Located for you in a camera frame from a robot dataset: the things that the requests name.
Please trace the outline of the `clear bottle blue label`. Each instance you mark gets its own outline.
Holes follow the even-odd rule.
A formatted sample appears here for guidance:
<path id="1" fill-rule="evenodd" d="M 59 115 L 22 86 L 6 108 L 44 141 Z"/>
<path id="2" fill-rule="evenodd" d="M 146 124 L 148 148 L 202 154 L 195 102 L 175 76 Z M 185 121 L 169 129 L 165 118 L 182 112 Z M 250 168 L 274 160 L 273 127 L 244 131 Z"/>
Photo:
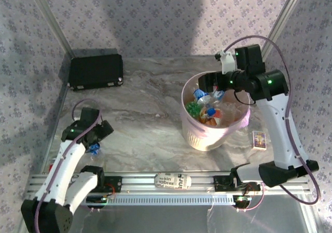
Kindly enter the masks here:
<path id="1" fill-rule="evenodd" d="M 87 150 L 87 155 L 90 157 L 91 160 L 97 162 L 103 159 L 103 151 L 101 149 L 100 143 L 95 143 L 91 145 Z"/>

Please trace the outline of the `clear bottle white cap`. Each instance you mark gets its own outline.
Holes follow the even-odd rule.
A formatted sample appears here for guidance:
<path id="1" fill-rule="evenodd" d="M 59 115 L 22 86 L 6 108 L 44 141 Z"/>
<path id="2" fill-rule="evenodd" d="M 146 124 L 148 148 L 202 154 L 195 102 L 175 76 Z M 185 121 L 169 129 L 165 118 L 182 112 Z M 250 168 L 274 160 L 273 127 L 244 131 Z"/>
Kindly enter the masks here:
<path id="1" fill-rule="evenodd" d="M 225 102 L 220 106 L 222 113 L 221 125 L 228 127 L 232 123 L 239 120 L 242 116 L 241 106 L 237 106 L 235 103 Z"/>

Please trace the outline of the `clear bottle blue cap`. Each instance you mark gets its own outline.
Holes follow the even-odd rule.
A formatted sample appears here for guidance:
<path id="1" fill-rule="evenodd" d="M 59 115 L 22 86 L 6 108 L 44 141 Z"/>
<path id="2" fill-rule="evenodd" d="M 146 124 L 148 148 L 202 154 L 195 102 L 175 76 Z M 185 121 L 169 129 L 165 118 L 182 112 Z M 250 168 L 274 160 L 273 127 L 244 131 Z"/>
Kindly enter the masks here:
<path id="1" fill-rule="evenodd" d="M 211 100 L 211 96 L 208 93 L 202 91 L 201 89 L 196 89 L 193 92 L 193 97 L 194 100 L 200 105 L 206 105 Z"/>
<path id="2" fill-rule="evenodd" d="M 220 109 L 203 108 L 199 115 L 199 121 L 202 124 L 218 127 L 221 125 L 223 114 Z"/>

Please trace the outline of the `green plastic bottle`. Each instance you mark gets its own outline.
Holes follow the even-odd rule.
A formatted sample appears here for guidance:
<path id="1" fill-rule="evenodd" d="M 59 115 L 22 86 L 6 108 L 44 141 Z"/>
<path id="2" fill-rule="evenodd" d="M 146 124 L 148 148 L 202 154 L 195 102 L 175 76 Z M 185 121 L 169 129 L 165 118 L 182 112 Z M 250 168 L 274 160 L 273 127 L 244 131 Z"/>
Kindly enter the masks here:
<path id="1" fill-rule="evenodd" d="M 199 118 L 201 105 L 195 101 L 190 101 L 185 105 L 185 109 L 192 118 Z"/>

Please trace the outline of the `pink plastic bin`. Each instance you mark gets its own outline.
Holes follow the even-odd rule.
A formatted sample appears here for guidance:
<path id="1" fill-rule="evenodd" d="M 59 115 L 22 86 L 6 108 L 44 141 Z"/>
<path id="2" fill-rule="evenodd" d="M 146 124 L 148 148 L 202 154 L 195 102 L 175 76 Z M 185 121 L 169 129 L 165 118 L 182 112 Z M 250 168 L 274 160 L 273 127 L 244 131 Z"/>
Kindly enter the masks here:
<path id="1" fill-rule="evenodd" d="M 227 127 L 213 127 L 202 124 L 200 121 L 194 119 L 185 109 L 185 105 L 194 100 L 192 88 L 198 83 L 198 78 L 206 73 L 207 72 L 199 73 L 191 77 L 184 84 L 181 93 L 180 109 L 184 139 L 191 147 L 203 152 L 216 149 L 221 146 L 231 134 L 246 127 L 251 114 L 250 107 L 239 103 L 234 97 L 233 90 L 228 90 L 226 91 L 223 100 L 234 104 L 240 111 L 235 116 L 235 121 L 233 123 Z"/>

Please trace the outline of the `black box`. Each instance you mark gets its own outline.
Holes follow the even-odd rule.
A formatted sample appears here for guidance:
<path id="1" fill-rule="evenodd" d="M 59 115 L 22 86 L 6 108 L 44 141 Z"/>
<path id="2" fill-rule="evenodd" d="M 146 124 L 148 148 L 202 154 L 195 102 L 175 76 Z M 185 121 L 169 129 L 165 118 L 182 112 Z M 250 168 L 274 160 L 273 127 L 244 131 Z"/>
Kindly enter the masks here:
<path id="1" fill-rule="evenodd" d="M 123 59 L 118 53 L 74 57 L 67 86 L 74 91 L 123 85 Z"/>

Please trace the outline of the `small purple card box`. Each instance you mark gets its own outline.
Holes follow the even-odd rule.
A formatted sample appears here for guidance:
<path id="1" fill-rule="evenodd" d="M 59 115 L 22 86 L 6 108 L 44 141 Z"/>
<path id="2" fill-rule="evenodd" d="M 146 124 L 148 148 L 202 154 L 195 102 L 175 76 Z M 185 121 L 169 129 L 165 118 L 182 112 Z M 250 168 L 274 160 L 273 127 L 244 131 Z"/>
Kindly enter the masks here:
<path id="1" fill-rule="evenodd" d="M 267 149 L 266 134 L 264 132 L 253 131 L 252 139 L 253 139 L 253 149 L 258 149 L 258 150 Z"/>

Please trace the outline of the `small circuit board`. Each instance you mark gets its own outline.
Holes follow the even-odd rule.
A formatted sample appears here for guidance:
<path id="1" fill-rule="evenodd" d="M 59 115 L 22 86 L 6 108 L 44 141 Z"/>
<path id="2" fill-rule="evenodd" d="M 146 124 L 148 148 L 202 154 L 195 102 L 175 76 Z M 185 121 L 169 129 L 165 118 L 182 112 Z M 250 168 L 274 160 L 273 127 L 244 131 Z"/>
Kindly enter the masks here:
<path id="1" fill-rule="evenodd" d="M 252 201 L 251 196 L 233 196 L 234 207 L 239 210 L 247 209 Z"/>
<path id="2" fill-rule="evenodd" d="M 88 196 L 86 198 L 86 204 L 88 208 L 91 209 L 102 209 L 104 208 L 112 199 L 114 199 L 111 195 L 104 196 Z"/>

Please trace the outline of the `aluminium frame post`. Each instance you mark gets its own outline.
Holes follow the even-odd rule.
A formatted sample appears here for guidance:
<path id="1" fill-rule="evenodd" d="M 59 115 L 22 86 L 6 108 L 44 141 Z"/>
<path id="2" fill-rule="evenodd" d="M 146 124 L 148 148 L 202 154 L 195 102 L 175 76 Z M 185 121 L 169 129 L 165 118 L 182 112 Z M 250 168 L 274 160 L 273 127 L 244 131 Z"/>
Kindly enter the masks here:
<path id="1" fill-rule="evenodd" d="M 59 23 L 57 22 L 54 14 L 51 11 L 50 6 L 47 3 L 47 0 L 34 0 L 37 7 L 40 9 L 42 15 L 47 21 L 50 29 L 52 30 L 55 38 L 58 40 L 59 44 L 63 48 L 64 52 L 69 55 L 70 58 L 73 58 L 74 52 L 69 45 L 64 33 L 62 32 Z"/>
<path id="2" fill-rule="evenodd" d="M 299 0 L 257 0 L 257 21 L 262 27 L 259 32 L 276 42 L 281 36 Z"/>

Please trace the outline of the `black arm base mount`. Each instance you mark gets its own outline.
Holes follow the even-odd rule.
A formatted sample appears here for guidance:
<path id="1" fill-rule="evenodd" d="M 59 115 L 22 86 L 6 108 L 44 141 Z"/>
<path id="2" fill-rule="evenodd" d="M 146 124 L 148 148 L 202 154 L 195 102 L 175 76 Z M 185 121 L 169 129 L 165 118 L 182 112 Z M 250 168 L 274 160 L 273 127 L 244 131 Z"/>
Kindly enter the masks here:
<path id="1" fill-rule="evenodd" d="M 103 192 L 120 193 L 122 188 L 122 176 L 106 176 L 104 178 Z"/>
<path id="2" fill-rule="evenodd" d="M 261 191 L 261 186 L 255 182 L 240 183 L 231 175 L 213 176 L 213 185 L 216 192 L 221 191 Z"/>

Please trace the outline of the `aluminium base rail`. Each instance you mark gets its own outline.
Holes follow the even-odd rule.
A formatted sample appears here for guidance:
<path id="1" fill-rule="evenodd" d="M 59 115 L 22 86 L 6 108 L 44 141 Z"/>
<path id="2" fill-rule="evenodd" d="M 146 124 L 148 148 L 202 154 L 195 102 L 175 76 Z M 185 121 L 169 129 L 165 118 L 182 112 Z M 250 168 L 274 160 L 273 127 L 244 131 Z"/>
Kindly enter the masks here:
<path id="1" fill-rule="evenodd" d="M 121 176 L 121 192 L 117 195 L 168 195 L 168 194 L 190 194 L 190 195 L 212 195 L 212 194 L 233 194 L 240 195 L 239 191 L 215 192 L 213 176 L 229 175 L 229 172 L 184 172 L 192 179 L 192 185 L 186 190 L 156 188 L 154 185 L 154 172 L 106 172 L 105 176 Z M 35 174 L 28 180 L 26 193 L 29 196 L 35 195 L 39 190 L 46 175 Z M 283 185 L 293 195 L 310 194 L 309 185 L 304 177 L 291 180 Z M 285 191 L 279 186 L 269 188 L 265 185 L 265 195 L 283 195 Z"/>

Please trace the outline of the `white label on rail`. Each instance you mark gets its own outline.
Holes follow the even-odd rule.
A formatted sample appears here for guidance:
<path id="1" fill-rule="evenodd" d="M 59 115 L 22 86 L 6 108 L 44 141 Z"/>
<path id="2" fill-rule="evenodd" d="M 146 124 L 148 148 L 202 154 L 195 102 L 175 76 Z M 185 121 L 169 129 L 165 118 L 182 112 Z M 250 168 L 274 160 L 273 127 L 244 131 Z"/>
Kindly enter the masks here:
<path id="1" fill-rule="evenodd" d="M 154 185 L 158 188 L 188 189 L 192 185 L 192 179 L 183 173 L 158 173 L 154 177 Z"/>

